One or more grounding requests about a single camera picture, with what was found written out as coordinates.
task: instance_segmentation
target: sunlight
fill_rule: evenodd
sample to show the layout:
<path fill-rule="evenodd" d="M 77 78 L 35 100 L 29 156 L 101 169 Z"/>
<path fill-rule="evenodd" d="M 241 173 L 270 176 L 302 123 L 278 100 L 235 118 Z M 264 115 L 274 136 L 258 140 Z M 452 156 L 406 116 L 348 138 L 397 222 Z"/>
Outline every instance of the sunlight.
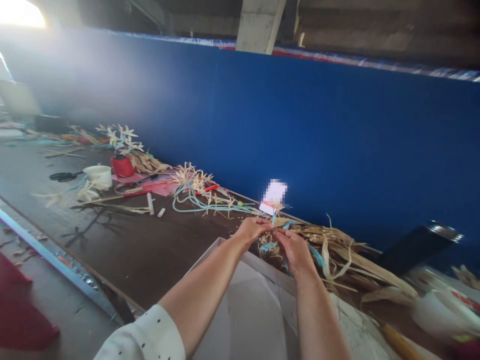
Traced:
<path fill-rule="evenodd" d="M 44 28 L 39 8 L 26 0 L 0 0 L 0 24 Z"/>

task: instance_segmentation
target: pink paper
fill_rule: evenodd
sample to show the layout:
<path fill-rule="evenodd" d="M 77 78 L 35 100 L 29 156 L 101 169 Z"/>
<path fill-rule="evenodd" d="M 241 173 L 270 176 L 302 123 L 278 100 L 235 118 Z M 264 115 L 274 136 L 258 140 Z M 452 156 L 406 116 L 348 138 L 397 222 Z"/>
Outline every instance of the pink paper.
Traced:
<path fill-rule="evenodd" d="M 155 185 L 155 184 L 158 184 L 159 182 L 162 182 L 164 181 L 165 179 L 169 179 L 170 178 L 170 175 L 169 174 L 159 174 L 160 176 L 157 177 L 155 180 L 148 180 L 148 181 L 145 181 L 145 182 L 142 182 L 139 187 L 147 187 L 149 185 Z M 135 173 L 134 175 L 130 176 L 130 177 L 117 177 L 117 175 L 112 175 L 111 176 L 111 179 L 112 180 L 115 180 L 116 182 L 118 183 L 135 183 L 137 181 L 140 181 L 142 179 L 145 179 L 147 178 L 148 175 L 145 175 L 145 174 L 139 174 L 139 173 Z M 158 186 L 154 186 L 154 187 L 151 187 L 151 192 L 154 193 L 154 194 L 158 194 L 158 195 L 161 195 L 161 196 L 168 196 L 170 195 L 176 188 L 177 188 L 178 184 L 176 182 L 167 182 L 163 185 L 158 185 Z"/>

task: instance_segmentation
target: blue wall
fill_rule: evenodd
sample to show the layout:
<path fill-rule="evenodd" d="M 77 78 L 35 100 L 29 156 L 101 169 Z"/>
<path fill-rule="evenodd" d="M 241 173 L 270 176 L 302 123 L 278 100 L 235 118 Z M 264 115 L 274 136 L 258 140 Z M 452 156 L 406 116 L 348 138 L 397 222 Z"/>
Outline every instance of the blue wall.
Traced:
<path fill-rule="evenodd" d="M 478 268 L 480 85 L 152 38 L 0 35 L 46 113 L 127 123 L 161 160 L 191 161 L 290 213 L 385 250 L 437 220 L 466 235 L 434 262 Z"/>

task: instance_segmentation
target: white chalk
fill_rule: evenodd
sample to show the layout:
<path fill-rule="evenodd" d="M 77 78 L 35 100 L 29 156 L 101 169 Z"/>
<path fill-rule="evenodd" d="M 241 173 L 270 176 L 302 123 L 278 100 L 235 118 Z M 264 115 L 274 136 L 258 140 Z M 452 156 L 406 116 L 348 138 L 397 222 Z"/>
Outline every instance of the white chalk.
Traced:
<path fill-rule="evenodd" d="M 152 200 L 152 193 L 146 193 L 146 199 L 148 200 L 148 207 L 150 208 L 150 215 L 155 214 L 154 201 Z"/>

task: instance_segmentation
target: white cup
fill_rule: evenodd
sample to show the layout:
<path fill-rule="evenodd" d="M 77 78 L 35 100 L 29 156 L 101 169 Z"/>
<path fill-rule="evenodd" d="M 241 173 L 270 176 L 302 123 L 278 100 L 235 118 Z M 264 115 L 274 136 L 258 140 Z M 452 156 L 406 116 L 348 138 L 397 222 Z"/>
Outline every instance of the white cup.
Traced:
<path fill-rule="evenodd" d="M 106 190 L 113 186 L 112 182 L 112 168 L 105 165 L 89 166 L 83 169 L 85 174 L 88 174 L 90 181 L 95 181 L 93 186 L 97 190 Z"/>

